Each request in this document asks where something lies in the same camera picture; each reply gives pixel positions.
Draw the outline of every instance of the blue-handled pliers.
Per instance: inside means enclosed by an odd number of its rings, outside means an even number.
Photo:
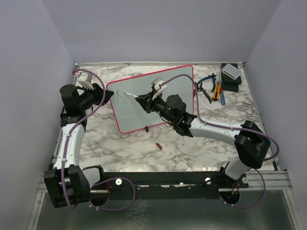
[[[212,78],[213,88],[212,88],[211,92],[213,92],[213,91],[214,91],[214,88],[215,88],[215,77],[216,77],[216,75],[213,73],[212,75],[208,75],[208,77],[205,77],[205,78],[203,78],[203,79],[200,79],[196,84],[199,85],[199,84],[202,83],[203,81]]]

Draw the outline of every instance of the red border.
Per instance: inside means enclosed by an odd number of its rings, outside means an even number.
[[[139,76],[133,76],[133,77],[130,77],[130,78],[124,78],[124,79],[119,79],[119,80],[114,80],[114,81],[110,81],[108,84],[106,84],[106,90],[107,90],[107,87],[109,84],[112,84],[112,83],[115,83],[115,82],[119,82],[119,81],[125,81],[125,80],[128,80],[128,79],[132,79],[132,78],[139,78],[139,77],[143,77],[143,76],[147,76],[147,75],[150,75],[150,74],[154,74],[154,73],[161,73],[161,72],[164,72],[164,71],[168,71],[168,70],[172,70],[172,69],[178,69],[178,68],[182,68],[182,67],[187,67],[187,66],[191,66],[192,67],[192,78],[194,80],[194,68],[192,65],[184,65],[184,66],[178,66],[178,67],[174,67],[174,68],[170,68],[170,69],[164,69],[164,70],[159,70],[159,71],[156,71],[156,72],[151,72],[151,73],[146,73],[146,74],[142,74],[142,75],[139,75]],[[192,84],[192,93],[194,95],[194,85]],[[114,114],[114,117],[115,117],[115,120],[116,120],[116,125],[117,125],[117,128],[119,130],[119,132],[121,134],[126,134],[126,133],[131,133],[131,132],[134,132],[134,131],[137,131],[137,130],[141,130],[141,129],[145,129],[145,127],[143,128],[138,128],[136,130],[132,130],[132,131],[128,131],[128,132],[121,132],[120,131],[120,128],[119,128],[119,125],[118,125],[118,121],[117,121],[117,117],[116,117],[116,114],[115,114],[115,111],[114,111],[114,108],[113,108],[113,104],[112,104],[112,100],[110,99],[110,102],[111,102],[111,106],[112,106],[112,110],[113,110],[113,114]],[[159,124],[155,124],[155,125],[152,125],[152,126],[148,126],[148,127],[153,127],[153,126],[158,126],[158,125],[161,125],[161,124],[164,124],[165,122],[162,122],[162,123],[159,123]]]

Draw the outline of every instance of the gray wall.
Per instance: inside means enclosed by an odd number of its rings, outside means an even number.
[[[307,1],[282,0],[247,61],[266,131],[280,143],[307,228]]]
[[[73,60],[40,0],[0,1],[0,229],[25,229]]]
[[[246,61],[280,0],[43,0],[77,62]]]

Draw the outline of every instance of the marker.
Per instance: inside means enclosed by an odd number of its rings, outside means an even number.
[[[138,97],[138,96],[136,96],[136,95],[134,95],[134,94],[132,94],[132,93],[128,93],[128,92],[124,92],[124,94],[129,95],[129,96],[134,97],[134,98],[137,98],[137,97]]]

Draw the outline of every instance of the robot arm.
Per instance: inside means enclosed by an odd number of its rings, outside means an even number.
[[[172,125],[173,129],[182,136],[211,138],[236,147],[238,157],[229,162],[223,170],[223,173],[230,180],[237,180],[251,168],[258,169],[262,166],[271,144],[270,141],[263,136],[251,132],[233,130],[235,127],[243,127],[261,132],[254,122],[246,121],[244,124],[224,124],[205,120],[205,123],[203,123],[196,115],[186,112],[186,104],[179,95],[170,95],[164,101],[162,99],[162,91],[165,87],[158,87],[161,83],[163,83],[162,79],[157,79],[152,83],[152,91],[150,93],[135,98],[145,112],[158,113],[161,118]],[[215,127],[206,123],[230,127],[230,129]]]
[[[66,113],[61,114],[62,142],[59,149],[57,161],[53,168],[44,175],[46,188],[50,195],[50,199],[54,207],[67,206],[61,184],[61,168],[64,161],[64,178],[66,191],[70,203],[78,204],[87,202],[90,199],[91,187],[102,178],[101,166],[93,166],[83,169],[79,167],[79,156],[82,138],[84,137],[87,120],[78,124],[72,131],[68,145],[66,158],[63,158],[65,143],[69,132],[73,129],[77,122],[86,117],[85,111],[92,105],[99,105],[104,92],[97,83],[91,84],[91,74],[78,74],[77,81],[83,87],[76,87],[72,84],[65,85],[60,89],[64,109]],[[106,104],[112,97],[114,92],[106,91],[103,104]]]

